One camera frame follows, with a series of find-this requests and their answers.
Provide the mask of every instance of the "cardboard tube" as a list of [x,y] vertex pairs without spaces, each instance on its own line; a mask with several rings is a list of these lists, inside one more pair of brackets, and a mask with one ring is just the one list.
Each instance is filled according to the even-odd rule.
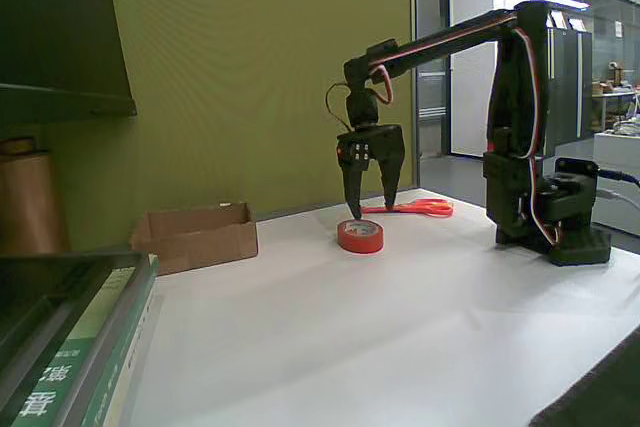
[[46,153],[0,161],[0,254],[30,255],[69,250],[67,227],[55,194]]

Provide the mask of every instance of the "green wall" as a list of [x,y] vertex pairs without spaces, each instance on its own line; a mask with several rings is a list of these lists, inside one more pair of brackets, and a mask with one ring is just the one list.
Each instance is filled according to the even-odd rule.
[[[127,240],[145,210],[342,201],[324,92],[369,45],[410,35],[410,0],[114,0],[138,116],[45,129],[73,247]],[[404,127],[410,78],[381,122]],[[344,94],[333,103],[344,113]],[[370,168],[364,190],[381,189]]]

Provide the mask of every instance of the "robotic arm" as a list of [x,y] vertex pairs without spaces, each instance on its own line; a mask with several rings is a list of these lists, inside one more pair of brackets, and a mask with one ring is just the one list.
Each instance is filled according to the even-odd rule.
[[[404,161],[402,129],[378,125],[377,107],[378,100],[393,100],[391,79],[430,60],[497,41],[483,168],[496,241],[548,253],[559,265],[608,260],[610,238],[591,228],[597,165],[559,159],[556,173],[542,178],[536,159],[544,145],[548,108],[547,13],[544,3],[524,2],[513,11],[488,12],[404,46],[387,40],[344,64],[353,131],[338,136],[337,154],[345,199],[356,219],[362,216],[362,172],[371,159],[380,165],[387,209],[395,202]],[[366,87],[367,80],[384,82],[387,97]]]

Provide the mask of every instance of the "orange scissors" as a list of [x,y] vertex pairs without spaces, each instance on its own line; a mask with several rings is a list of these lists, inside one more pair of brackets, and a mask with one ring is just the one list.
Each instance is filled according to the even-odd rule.
[[363,214],[422,214],[431,217],[451,217],[453,204],[444,199],[418,199],[408,204],[394,205],[392,210],[385,207],[363,207]]

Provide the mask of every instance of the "open cardboard box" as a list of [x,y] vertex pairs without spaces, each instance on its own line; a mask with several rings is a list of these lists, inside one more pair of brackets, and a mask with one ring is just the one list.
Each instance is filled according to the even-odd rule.
[[256,224],[245,203],[147,212],[130,243],[134,250],[158,255],[158,275],[258,255]]

